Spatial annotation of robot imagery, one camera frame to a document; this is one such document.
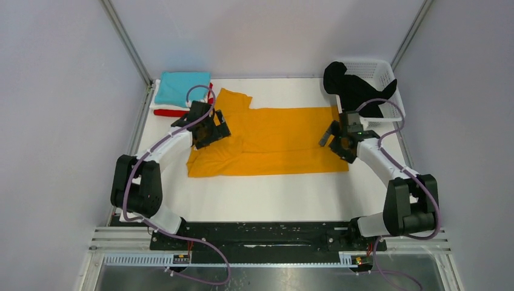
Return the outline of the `yellow t-shirt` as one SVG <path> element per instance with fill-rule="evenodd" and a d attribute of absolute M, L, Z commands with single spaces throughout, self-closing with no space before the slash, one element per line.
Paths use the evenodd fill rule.
<path fill-rule="evenodd" d="M 347 172 L 347 162 L 319 140 L 336 106 L 253 109 L 253 98 L 221 89 L 216 107 L 231 131 L 228 138 L 193 149 L 190 178 Z"/>

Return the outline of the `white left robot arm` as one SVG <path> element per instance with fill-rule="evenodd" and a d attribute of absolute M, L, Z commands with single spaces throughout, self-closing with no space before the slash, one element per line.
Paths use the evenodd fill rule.
<path fill-rule="evenodd" d="M 207 147 L 230 135 L 221 110 L 208 103 L 192 102 L 190 110 L 149 149 L 117 159 L 111 204 L 121 209 L 124 221 L 143 222 L 165 233 L 165 242 L 173 249 L 183 248 L 188 233 L 180 228 L 183 218 L 163 202 L 161 175 L 166 168 L 183 161 L 192 148 Z"/>

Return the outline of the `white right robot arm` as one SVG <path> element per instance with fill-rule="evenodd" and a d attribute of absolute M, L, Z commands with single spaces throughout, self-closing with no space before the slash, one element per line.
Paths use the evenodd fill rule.
<path fill-rule="evenodd" d="M 382 212 L 350 221 L 347 240 L 357 250 L 369 245 L 372 237 L 421 239 L 418 234 L 429 231 L 425 239 L 431 239 L 441 228 L 435 178 L 401 165 L 385 149 L 383 139 L 364 130 L 358 112 L 350 111 L 339 114 L 319 141 L 349 164 L 362 161 L 386 187 Z"/>

